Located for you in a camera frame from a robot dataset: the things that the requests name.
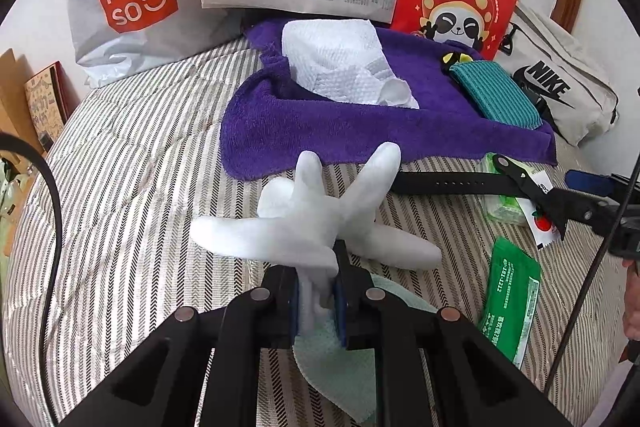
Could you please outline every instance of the green wet wipes package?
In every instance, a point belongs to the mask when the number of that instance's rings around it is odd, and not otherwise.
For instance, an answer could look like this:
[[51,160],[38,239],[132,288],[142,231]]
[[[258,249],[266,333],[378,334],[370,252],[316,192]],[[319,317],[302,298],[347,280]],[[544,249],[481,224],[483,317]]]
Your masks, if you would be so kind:
[[536,313],[540,264],[507,239],[494,245],[484,315],[478,327],[518,368]]

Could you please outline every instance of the panda face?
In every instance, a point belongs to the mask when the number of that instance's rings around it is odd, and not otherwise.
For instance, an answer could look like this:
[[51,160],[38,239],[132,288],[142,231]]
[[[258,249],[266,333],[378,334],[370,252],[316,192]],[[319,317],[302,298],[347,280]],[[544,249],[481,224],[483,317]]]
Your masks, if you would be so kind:
[[461,6],[443,6],[431,12],[431,24],[436,28],[434,40],[462,42],[473,47],[484,31],[484,21],[475,10]]

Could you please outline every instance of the black cable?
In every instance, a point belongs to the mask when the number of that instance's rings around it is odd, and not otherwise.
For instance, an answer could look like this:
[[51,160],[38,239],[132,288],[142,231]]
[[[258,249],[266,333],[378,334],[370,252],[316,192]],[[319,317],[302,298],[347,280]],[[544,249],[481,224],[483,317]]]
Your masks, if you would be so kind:
[[12,136],[4,132],[0,132],[0,150],[9,151],[15,154],[19,154],[24,158],[27,158],[42,174],[47,187],[49,188],[49,194],[51,195],[51,203],[53,205],[53,220],[56,229],[56,245],[53,251],[53,261],[51,264],[51,270],[49,273],[49,284],[47,285],[47,292],[45,293],[44,309],[42,312],[42,318],[40,320],[40,335],[38,338],[38,366],[40,373],[40,384],[42,386],[42,393],[44,394],[44,401],[47,406],[47,412],[51,418],[51,422],[54,426],[58,425],[58,419],[56,417],[56,411],[53,408],[53,400],[51,398],[51,388],[49,386],[49,380],[47,380],[47,360],[46,360],[46,336],[47,336],[47,323],[49,322],[49,308],[51,307],[51,299],[53,297],[53,289],[56,285],[56,277],[58,275],[58,265],[60,264],[60,254],[62,254],[62,209],[60,208],[60,194],[56,187],[56,181],[53,178],[53,172],[49,169],[47,162],[44,158],[27,142],[21,140],[18,137]]
[[584,299],[587,296],[587,292],[591,287],[591,283],[593,283],[593,279],[596,276],[596,272],[602,263],[602,259],[604,258],[607,250],[611,245],[611,240],[613,239],[613,235],[616,232],[618,226],[620,225],[620,220],[622,216],[625,214],[626,208],[628,207],[629,200],[631,199],[631,195],[633,194],[634,189],[636,188],[636,182],[638,181],[638,174],[640,174],[640,154],[638,155],[638,159],[636,160],[636,165],[634,166],[633,171],[631,172],[631,177],[629,179],[629,185],[626,188],[625,197],[620,203],[620,207],[616,212],[616,215],[613,220],[613,226],[609,231],[607,237],[602,240],[598,251],[596,252],[596,257],[593,258],[593,262],[589,267],[589,271],[587,272],[587,276],[584,278],[582,282],[582,286],[580,288],[580,292],[578,293],[578,298],[575,299],[574,309],[571,311],[571,315],[569,315],[569,321],[567,322],[566,328],[564,328],[564,333],[562,334],[562,339],[560,340],[560,345],[558,346],[558,350],[556,351],[556,357],[554,358],[553,363],[551,364],[551,369],[549,370],[548,377],[546,377],[545,383],[545,396],[549,396],[549,392],[551,391],[551,386],[554,383],[554,379],[556,377],[556,373],[558,372],[558,367],[560,362],[562,361],[562,356],[564,355],[564,350],[566,349],[567,344],[569,343],[569,339],[571,337],[572,332],[575,328],[575,323],[578,320],[578,315],[580,314],[580,309],[582,309],[582,304]]

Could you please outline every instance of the nike swoosh logo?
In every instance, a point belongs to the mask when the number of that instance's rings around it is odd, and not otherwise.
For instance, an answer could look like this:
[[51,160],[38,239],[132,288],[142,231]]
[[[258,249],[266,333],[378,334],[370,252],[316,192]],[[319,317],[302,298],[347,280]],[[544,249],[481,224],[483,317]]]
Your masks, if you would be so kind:
[[534,84],[533,82],[531,82],[525,75],[524,72],[527,70],[528,66],[524,67],[524,68],[520,68],[518,71],[516,71],[515,73],[513,73],[513,78],[516,82],[520,82],[523,84],[526,84],[527,87],[529,87],[530,90],[532,90],[535,93],[538,93],[540,96],[544,96],[545,98],[550,98],[551,100],[556,100],[556,102],[560,102],[564,105],[566,105],[567,107],[571,107],[572,109],[575,109],[575,107],[573,105],[571,105],[570,103],[566,103],[564,100],[560,100],[560,97],[558,96],[557,93],[554,92],[549,92],[546,89],[543,89],[543,87],[540,87],[536,84]]

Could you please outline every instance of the striped fabric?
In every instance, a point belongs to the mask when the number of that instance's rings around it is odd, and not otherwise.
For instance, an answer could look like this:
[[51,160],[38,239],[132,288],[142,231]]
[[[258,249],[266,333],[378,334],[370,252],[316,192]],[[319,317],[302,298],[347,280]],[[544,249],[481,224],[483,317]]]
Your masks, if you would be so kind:
[[[246,183],[227,176],[218,135],[229,98],[258,67],[257,52],[239,39],[94,90],[48,156],[66,232],[47,335],[47,374],[59,417],[177,307],[210,310],[259,284],[262,264],[220,259],[188,237],[194,216],[255,216],[268,178]],[[561,167],[545,166],[557,185],[566,169],[586,167],[561,140],[558,158]],[[403,168],[471,171],[475,164],[427,158]],[[357,171],[356,165],[324,168],[328,192],[342,194]],[[523,371],[542,388],[599,238],[571,224],[564,243],[539,253],[525,229],[487,221],[474,196],[390,194],[377,219],[439,245],[442,267],[412,272],[353,262],[438,307],[456,306],[473,321],[481,315],[498,236],[540,261],[540,301]],[[52,207],[38,179],[18,227],[2,309],[12,391],[35,426],[47,425],[36,339],[53,246]],[[623,283],[619,261],[605,258],[552,390],[553,402],[576,425],[590,414],[622,352]],[[306,383],[290,351],[275,350],[264,350],[260,359],[257,422],[354,425]]]

